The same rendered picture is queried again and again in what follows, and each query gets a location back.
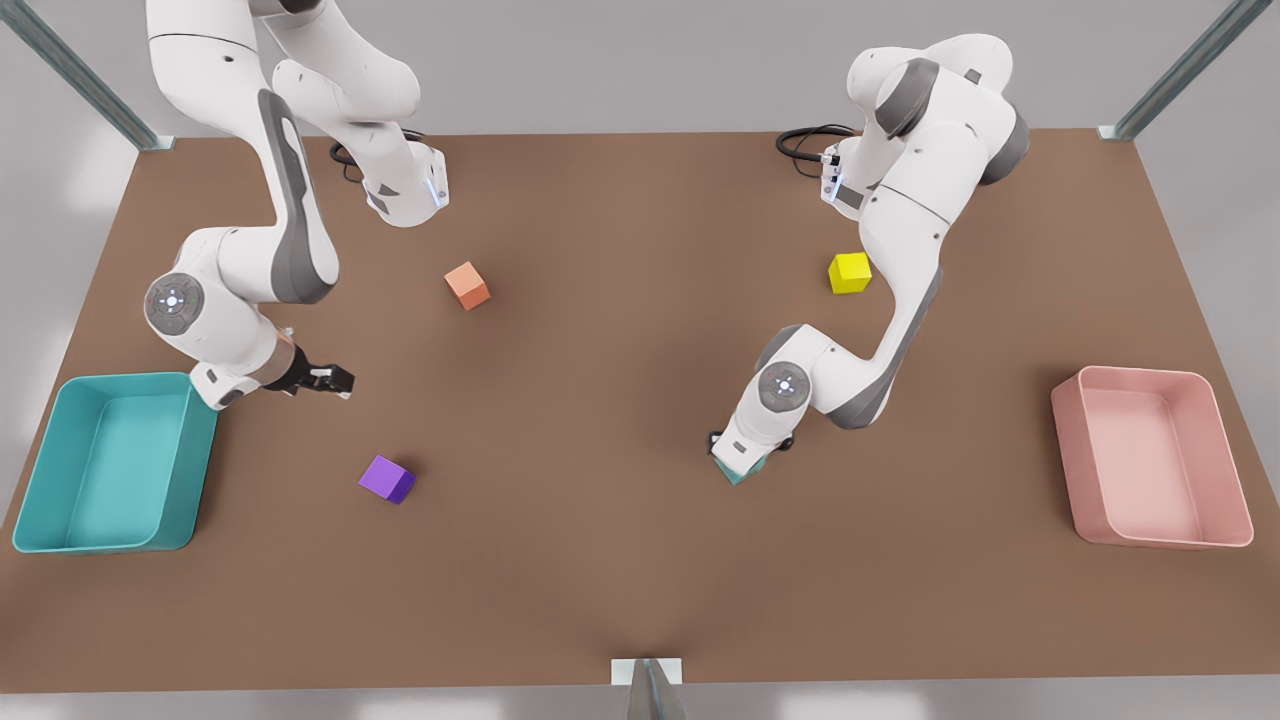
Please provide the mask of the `purple cube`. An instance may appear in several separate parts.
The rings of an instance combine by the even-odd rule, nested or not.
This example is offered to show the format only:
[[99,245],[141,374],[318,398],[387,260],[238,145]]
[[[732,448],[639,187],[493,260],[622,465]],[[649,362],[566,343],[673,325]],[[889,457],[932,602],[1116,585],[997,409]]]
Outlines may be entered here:
[[358,486],[374,492],[388,502],[399,505],[413,487],[416,475],[393,462],[388,457],[376,455],[358,479]]

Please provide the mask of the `orange cube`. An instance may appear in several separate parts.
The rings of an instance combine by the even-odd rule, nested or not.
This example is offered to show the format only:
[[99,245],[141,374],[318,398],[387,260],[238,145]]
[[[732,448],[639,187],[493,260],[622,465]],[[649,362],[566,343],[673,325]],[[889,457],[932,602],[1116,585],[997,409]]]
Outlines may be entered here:
[[466,311],[471,311],[492,299],[490,288],[472,263],[462,263],[447,272],[444,281]]

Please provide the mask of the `teal plastic bin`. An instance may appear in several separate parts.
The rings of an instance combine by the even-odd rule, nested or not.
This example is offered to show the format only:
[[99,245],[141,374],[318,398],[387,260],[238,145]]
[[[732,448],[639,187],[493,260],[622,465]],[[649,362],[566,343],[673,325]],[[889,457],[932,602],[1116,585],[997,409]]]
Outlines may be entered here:
[[180,372],[69,379],[15,520],[15,550],[92,555],[188,544],[216,421]]

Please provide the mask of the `yellow cube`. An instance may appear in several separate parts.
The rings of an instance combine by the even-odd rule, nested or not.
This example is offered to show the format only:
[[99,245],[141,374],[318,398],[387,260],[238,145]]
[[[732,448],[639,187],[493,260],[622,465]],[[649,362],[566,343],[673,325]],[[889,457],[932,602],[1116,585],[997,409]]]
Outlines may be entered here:
[[835,295],[860,293],[872,278],[873,269],[865,252],[836,254],[828,265],[829,288]]

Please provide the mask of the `pink plastic bin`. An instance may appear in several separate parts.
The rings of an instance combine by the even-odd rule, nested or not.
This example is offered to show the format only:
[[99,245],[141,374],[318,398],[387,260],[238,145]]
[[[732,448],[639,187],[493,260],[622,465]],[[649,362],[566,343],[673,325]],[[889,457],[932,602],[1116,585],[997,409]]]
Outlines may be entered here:
[[1202,375],[1093,365],[1050,397],[1080,538],[1169,550],[1252,543],[1231,446]]

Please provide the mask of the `silver frame post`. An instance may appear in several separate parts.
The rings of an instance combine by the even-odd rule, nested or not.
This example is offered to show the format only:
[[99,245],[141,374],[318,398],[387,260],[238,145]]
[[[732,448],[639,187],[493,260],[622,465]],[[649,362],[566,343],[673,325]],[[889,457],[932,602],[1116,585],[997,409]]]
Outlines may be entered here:
[[682,683],[682,659],[611,660],[611,684],[630,688],[627,720],[689,720],[675,692]]
[[1132,142],[1274,0],[1231,0],[1192,45],[1111,126],[1100,126],[1105,142]]
[[141,152],[174,149],[175,138],[155,133],[26,0],[0,0],[0,20],[134,149]]

